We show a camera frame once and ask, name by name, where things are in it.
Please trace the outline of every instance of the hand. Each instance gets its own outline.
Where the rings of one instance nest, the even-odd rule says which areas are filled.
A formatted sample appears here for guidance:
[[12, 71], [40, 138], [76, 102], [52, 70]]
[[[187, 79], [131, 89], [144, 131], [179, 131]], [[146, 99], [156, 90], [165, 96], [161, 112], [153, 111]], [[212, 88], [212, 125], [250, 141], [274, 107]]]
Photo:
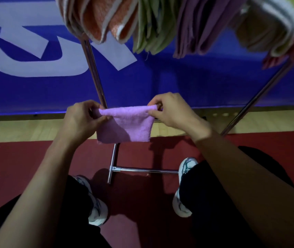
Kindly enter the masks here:
[[110, 117], [107, 116], [93, 119], [89, 114], [90, 108], [104, 109], [102, 105], [93, 100], [75, 103], [68, 107], [63, 125], [55, 139], [65, 141], [70, 146], [77, 148], [91, 137], [100, 125], [109, 120]]
[[196, 115], [179, 93], [156, 95], [148, 105], [154, 104], [160, 105], [163, 110], [150, 110], [149, 115], [158, 118], [166, 126], [185, 131], [193, 140], [211, 135], [209, 123]]

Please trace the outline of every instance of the towel rack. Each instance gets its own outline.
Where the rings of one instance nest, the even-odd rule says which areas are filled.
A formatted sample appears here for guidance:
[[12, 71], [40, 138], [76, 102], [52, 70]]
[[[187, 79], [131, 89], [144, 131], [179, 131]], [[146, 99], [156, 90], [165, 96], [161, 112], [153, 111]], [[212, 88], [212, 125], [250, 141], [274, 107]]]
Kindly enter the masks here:
[[[89, 70], [92, 74], [92, 79], [95, 85], [95, 89], [98, 93], [98, 97], [100, 103], [103, 105], [104, 108], [108, 108], [107, 101], [103, 92], [102, 84], [100, 81], [99, 73], [96, 68], [95, 58], [93, 55], [93, 50], [89, 41], [89, 38], [84, 33], [80, 39], [80, 43], [83, 47], [83, 51], [86, 57], [86, 61], [89, 67]], [[261, 88], [260, 91], [257, 92], [256, 95], [252, 97], [252, 99], [241, 109], [236, 117], [227, 125], [227, 127], [222, 131], [221, 135], [227, 135], [231, 129], [248, 113], [249, 109], [253, 107], [260, 98], [265, 95], [274, 85], [276, 85], [289, 71], [292, 69], [294, 64], [287, 60], [283, 66], [271, 77], [264, 87]], [[112, 158], [109, 167], [108, 173], [108, 180], [107, 183], [111, 184], [111, 179], [113, 172], [120, 172], [120, 171], [130, 171], [130, 172], [149, 172], [149, 173], [167, 173], [167, 174], [178, 174], [178, 170], [155, 170], [155, 169], [141, 169], [141, 168], [129, 168], [129, 167], [118, 167], [116, 166], [116, 156], [119, 150], [119, 143], [114, 145]]]

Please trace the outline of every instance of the shoe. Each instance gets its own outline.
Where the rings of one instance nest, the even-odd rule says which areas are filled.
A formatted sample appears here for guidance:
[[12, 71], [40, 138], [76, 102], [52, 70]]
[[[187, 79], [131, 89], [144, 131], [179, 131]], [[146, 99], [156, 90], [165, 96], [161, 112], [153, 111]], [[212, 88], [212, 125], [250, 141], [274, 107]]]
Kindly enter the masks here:
[[[195, 165], [197, 165], [198, 162], [195, 158], [193, 157], [188, 157], [185, 158], [178, 170], [178, 175], [179, 175], [179, 186], [181, 183], [181, 178], [183, 175], [185, 175], [188, 171], [190, 171]], [[172, 200], [172, 207], [174, 209], [174, 212], [182, 218], [187, 218], [191, 216], [191, 211], [185, 207], [185, 205], [182, 204], [180, 201], [180, 196], [179, 196], [179, 188], [174, 194], [173, 200]]]
[[78, 183], [87, 187], [88, 195], [90, 196], [93, 202], [93, 208], [91, 209], [90, 215], [88, 217], [89, 224], [96, 226], [104, 224], [108, 217], [107, 205], [98, 198], [93, 196], [91, 186], [86, 178], [84, 178], [83, 176], [74, 176], [74, 179], [76, 179]]

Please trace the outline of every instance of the forearm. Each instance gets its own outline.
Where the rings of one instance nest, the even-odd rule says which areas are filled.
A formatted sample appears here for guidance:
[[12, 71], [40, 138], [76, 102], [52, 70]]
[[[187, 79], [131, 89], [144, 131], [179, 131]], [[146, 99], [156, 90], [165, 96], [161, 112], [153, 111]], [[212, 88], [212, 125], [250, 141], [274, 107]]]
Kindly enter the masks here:
[[0, 229], [0, 247], [49, 247], [74, 148], [55, 140]]
[[237, 209], [268, 246], [294, 245], [294, 189], [213, 132], [192, 138]]

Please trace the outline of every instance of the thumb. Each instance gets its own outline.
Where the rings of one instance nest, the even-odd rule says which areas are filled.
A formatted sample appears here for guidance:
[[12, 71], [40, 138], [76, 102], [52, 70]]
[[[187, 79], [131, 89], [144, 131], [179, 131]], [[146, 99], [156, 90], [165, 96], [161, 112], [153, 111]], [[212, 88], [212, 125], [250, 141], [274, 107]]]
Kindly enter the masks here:
[[161, 111], [158, 111], [158, 110], [149, 110], [148, 111], [148, 114], [150, 116], [152, 116], [152, 117], [156, 117], [159, 120], [161, 120], [161, 117], [162, 117], [162, 112]]
[[96, 128], [100, 127], [108, 120], [109, 120], [108, 116], [102, 116], [102, 117], [99, 117], [98, 119], [95, 119], [94, 123], [95, 123]]

